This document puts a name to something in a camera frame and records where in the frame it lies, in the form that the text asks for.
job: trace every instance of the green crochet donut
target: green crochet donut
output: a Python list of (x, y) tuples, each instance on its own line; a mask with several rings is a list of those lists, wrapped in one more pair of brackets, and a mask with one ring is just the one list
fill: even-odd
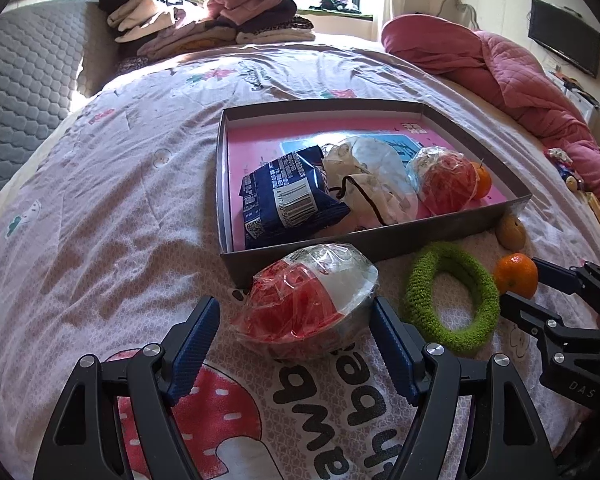
[[(448, 272), (469, 290), (474, 321), (466, 328), (449, 330), (436, 315), (431, 289), (433, 278)], [(475, 354), (489, 340), (500, 315), (500, 295), (493, 278), (478, 260), (448, 242), (426, 246), (416, 257), (403, 297), (402, 320), (414, 325), (427, 342), (437, 342), (455, 354)]]

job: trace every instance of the metal screw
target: metal screw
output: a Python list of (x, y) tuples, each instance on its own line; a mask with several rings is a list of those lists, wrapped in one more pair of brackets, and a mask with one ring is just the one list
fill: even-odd
[(504, 354), (496, 354), (493, 358), (498, 366), (509, 366), (509, 358)]
[(154, 355), (158, 355), (160, 353), (160, 345), (151, 343), (150, 345), (147, 345), (142, 349), (142, 353), (147, 357), (153, 357)]
[(96, 359), (92, 355), (85, 355), (80, 359), (80, 366), (82, 368), (89, 368), (94, 362), (96, 362)]
[(427, 345), (427, 352), (431, 355), (442, 355), (445, 353), (445, 347), (438, 343), (429, 343)]

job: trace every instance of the red and white package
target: red and white package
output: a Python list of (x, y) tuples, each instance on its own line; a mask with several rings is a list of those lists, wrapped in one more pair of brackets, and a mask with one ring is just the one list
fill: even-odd
[(422, 148), (406, 169), (418, 198), (434, 215), (460, 211), (478, 188), (478, 174), (471, 161), (440, 146)]
[(355, 247), (319, 244), (278, 260), (253, 279), (232, 320), (247, 348), (276, 359), (312, 359), (342, 348), (368, 326), (378, 270)]

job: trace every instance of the barcode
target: barcode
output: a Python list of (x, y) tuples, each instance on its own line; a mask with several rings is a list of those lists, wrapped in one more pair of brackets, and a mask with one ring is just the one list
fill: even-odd
[(244, 228), (251, 235), (251, 238), (256, 239), (260, 238), (264, 234), (264, 229), (262, 227), (262, 221), (260, 217), (254, 218), (250, 222), (247, 222), (244, 225)]
[(298, 226), (318, 211), (306, 177), (273, 192), (278, 216), (285, 227)]

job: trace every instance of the wall-mounted tv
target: wall-mounted tv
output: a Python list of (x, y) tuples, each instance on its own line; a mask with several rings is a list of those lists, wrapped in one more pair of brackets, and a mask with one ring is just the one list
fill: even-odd
[(590, 76), (598, 76), (600, 33), (569, 11), (532, 0), (529, 37)]

